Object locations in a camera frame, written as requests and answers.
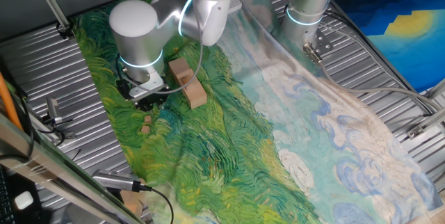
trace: wooden piece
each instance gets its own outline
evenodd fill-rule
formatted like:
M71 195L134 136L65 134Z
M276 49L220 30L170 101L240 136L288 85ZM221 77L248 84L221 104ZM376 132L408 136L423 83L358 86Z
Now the wooden piece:
M150 133L150 127L148 126L142 126L142 129L140 129L141 132L143 132L144 134L148 134Z
M120 192L122 199L124 200L125 207L132 211L135 215L142 215L142 203L140 202L141 193L122 190Z
M170 61L168 65L176 79L184 77L184 73L190 70L185 58L178 58L174 61Z
M445 211L441 211L433 217L430 217L432 224L445 224Z
M147 124L151 124L152 123L152 117L150 115L146 115L144 117L144 122Z
M408 224L432 224L428 215L423 214L419 217L416 217L414 220L410 221Z
M188 83L194 75L193 70L189 68L185 58L170 61L168 65L175 76L176 82L180 86ZM207 103L206 91L197 78L194 78L194 80L182 90L182 93L186 97L191 109Z

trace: black device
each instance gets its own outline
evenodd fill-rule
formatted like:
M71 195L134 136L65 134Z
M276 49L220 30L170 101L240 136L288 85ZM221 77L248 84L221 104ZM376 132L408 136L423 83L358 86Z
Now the black device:
M28 191L33 203L20 210L14 199ZM9 173L4 167L0 169L0 223L22 224L50 222L51 212L42 209L35 184L17 173Z

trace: black cable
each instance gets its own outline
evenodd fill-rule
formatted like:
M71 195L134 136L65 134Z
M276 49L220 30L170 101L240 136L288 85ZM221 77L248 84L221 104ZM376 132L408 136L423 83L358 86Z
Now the black cable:
M162 198L164 198L164 200L168 203L168 206L170 207L170 211L172 212L172 220L170 221L170 224L173 224L173 220L175 219L175 213L173 212L172 203L170 203L168 198L165 195L163 195L161 192L157 191L156 189L153 189L150 186L140 186L140 190L141 191L152 191L152 192L159 194Z
M62 143L65 141L65 134L57 129L56 131L60 134L60 141L56 144L56 147L58 147L59 145L62 145Z
M72 157L72 160L74 161L74 159L80 154L80 152L82 151L82 149L79 149L79 151L77 151L76 155L74 155L74 157Z
M65 141L65 138L66 138L65 134L61 130L58 130L56 128L56 126L54 126L54 125L53 125L53 129L51 131L44 131L44 130L40 130L39 129L39 132L42 133L42 134L58 133L60 135L60 141L56 144L56 146L61 145Z

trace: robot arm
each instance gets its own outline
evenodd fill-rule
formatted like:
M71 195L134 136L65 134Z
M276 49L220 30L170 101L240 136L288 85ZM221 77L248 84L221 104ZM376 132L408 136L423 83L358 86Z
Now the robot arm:
M110 26L128 76L144 89L133 88L134 102L164 87L163 46L176 33L214 45L223 34L230 0L128 0L110 14Z
M329 0L289 0L283 21L285 36L303 49L306 43L316 42L316 30Z

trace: cable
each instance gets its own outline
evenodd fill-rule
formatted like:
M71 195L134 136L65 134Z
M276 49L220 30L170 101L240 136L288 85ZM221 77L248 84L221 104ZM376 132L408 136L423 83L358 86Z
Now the cable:
M348 38L350 38L351 40L353 40L353 41L355 41L357 44L359 44L360 45L360 47L362 47L363 48L363 50L377 63L377 65L389 76L389 77L391 77L394 81L396 81L397 82L397 84L399 84L400 86L402 86L402 87L404 87L404 88L406 88L406 86L405 85L403 85L401 82L399 82L398 81L398 79L396 79L395 77L393 77L388 71L386 71L386 69L384 69L383 68L383 66L374 58L374 56L366 49L366 47L360 42L360 41L358 41L358 40L356 40L356 39L354 39L354 37L352 37L351 35L348 35L347 33L344 33L344 32L342 32L342 31L340 31L341 29L339 29L339 28L337 28L337 27L335 27L335 26L331 26L331 25L329 25L329 26L327 26L327 24L324 24L324 23L320 23L320 25L322 26L322 27L324 27L325 29L329 29L329 30L332 30L332 31L334 31L334 32L337 32L337 33L340 33L341 35L344 35L344 36L346 36L346 37L348 37Z
M376 93L376 92L381 92L381 91L391 91L391 92L404 93L404 94L411 95L411 96L414 96L414 97L422 100L423 102L431 105L437 111L440 111L442 109L439 105L437 105L436 103L434 103L432 100L428 99L427 97L424 97L423 95L420 95L418 93L412 92L410 90L406 90L404 88L370 88L370 89L350 89L350 88L345 88L343 86L340 86L337 82L334 81L334 79L327 73L326 67L324 66L324 64L322 62L320 62L318 64L320 65L321 70L325 73L326 77L332 83L334 83L337 86L343 88L344 90L346 90L349 93Z
M6 113L8 114L9 120L14 123L14 125L23 131L22 124L20 123L19 116L15 110L14 102L9 93L9 89L6 85L3 75L0 73L0 96L5 104Z
M153 91L150 90L150 89L146 89L146 88L144 88L144 87L138 85L136 82L132 81L131 79L129 79L129 78L125 77L125 76L122 76L122 78L123 78L124 80L128 81L128 82L131 83L133 86L135 86L135 87L137 87L137 88L139 88L139 89L142 89L142 90L147 91L147 92L149 92L149 93L155 93L155 94L158 94L158 95L169 95L169 94L171 94L171 93L178 92L178 91L180 91L180 90L183 90L183 89L184 89L185 87L187 87L190 83L192 83L192 81L194 80L194 78L196 78L197 73L198 73L198 71L199 71L200 68L201 68L202 53L203 53L203 51L204 51L204 47L203 47L203 45L202 45L202 32L201 32L201 24L200 24L200 22L201 22L201 16L200 16L200 14L197 12L197 8L196 8L196 3L195 3L195 2L193 2L193 8L195 9L195 12L194 12L194 13L195 13L195 19L196 19L196 23L197 23L197 29L198 29L198 31L200 32L200 45L201 45L201 48L200 48L200 60L198 61L196 71L195 71L195 73L193 74L193 76L192 76L192 78L190 79L190 81L188 81L188 82L185 83L184 85L182 85L182 86L180 86L179 88L176 88L176 89L174 89L174 90L165 91L165 92L163 92L163 91L156 91L156 92L153 92Z
M184 85L182 85L182 86L180 86L179 88L176 88L176 89L174 89L174 90L165 91L165 92L163 92L163 91L156 91L156 92L153 92L153 90L146 89L146 88L142 87L140 84L137 84L135 81L132 81L132 80L131 80L130 78L128 78L128 77L122 76L122 78L123 78L125 81L128 81L129 83L131 83L133 86L135 86L135 87L137 87L137 88L139 88L139 89L142 89L142 90L144 90L144 91L147 91L147 92L149 92L149 93L155 93L155 94L159 94L159 95L168 95L168 94L171 94L171 93L175 93L175 92L178 92L178 91L180 91L180 90L183 90L185 87L187 87L187 86L194 80L194 78L196 77L197 72L200 70L200 67L201 67L201 62L202 62L202 52L203 52L203 49L202 49L202 45L201 45L200 60L199 60L199 62L198 62L198 64L197 64L196 71L195 71L195 73L193 74L193 76L192 76L192 78L190 79L190 81L188 81L188 82L185 83Z
M173 220L175 219L175 213L173 211L173 206L172 203L170 203L170 201L168 200L168 198L161 192L157 191L156 189L153 189L150 186L140 186L140 190L141 191L152 191L155 192L157 194L159 194L162 198L164 198L164 200L167 202L168 206L170 207L170 211L172 212L172 220L170 221L170 224L173 224Z
M342 15L340 15L339 13L336 13L336 12L334 12L334 11L331 11L331 10L329 10L328 12L330 12L330 13L333 13L333 14L337 14L337 15L339 15L339 16L342 16ZM355 26L353 25L353 24L351 24L350 22L345 22L346 21L346 19L345 20L341 20L343 23L345 23L345 24L350 24L350 27L352 28L352 29L355 29ZM320 23L320 25L322 26L322 27L324 27L324 28L326 28L326 29L329 29L329 30L332 30L332 31L335 31L335 32L337 32L337 33L340 33L340 34L342 34L342 35L344 35L344 36L346 36L346 37L348 37L348 38L350 38L351 40L353 40L353 41L355 41L357 44L359 44L363 49L364 49L364 51L366 51L367 52L367 54L378 64L378 66L389 76L389 77L391 77L397 84L399 84L400 86L402 86L406 91L410 91L411 92L411 90L408 90L407 89L407 87L403 84L403 83L401 83L398 79L396 79L395 77L393 77L388 71L386 71L386 69L384 69L383 68L383 66L374 58L374 56L366 49L366 47L360 42L360 41L358 41L358 40L356 40L356 39L354 39L354 37L352 37L351 35L348 35L347 33L344 33L344 32L342 32L342 31L340 31L341 29L339 29L339 28L336 28L335 26L331 26L331 25L329 25L329 26L326 26L327 24L324 24L324 23ZM365 35L363 35L363 33L360 31L360 30L355 30L357 33L359 33L359 35L361 35L361 38L363 39L363 40L365 40L367 43L368 43L368 45L374 50L374 52L375 53L377 53L377 51L372 47L372 45L369 43L369 41L367 40L367 38L366 38L366 36ZM418 97L416 97L418 100L419 100L419 102L421 103L421 104L423 104L424 105L424 103L425 103L425 100L423 99L423 98L425 98L425 99L428 99L428 98L426 98L426 97L424 97L424 96L422 96L422 99L421 98L418 98Z
M173 206L172 203L170 203L170 201L168 200L168 198L163 195L161 192L157 191L156 189L152 189L153 192L159 194L162 198L165 199L165 201L167 202L168 206L170 207L170 211L172 212L172 220L170 221L170 224L173 224L173 220L175 219L175 213L173 212Z

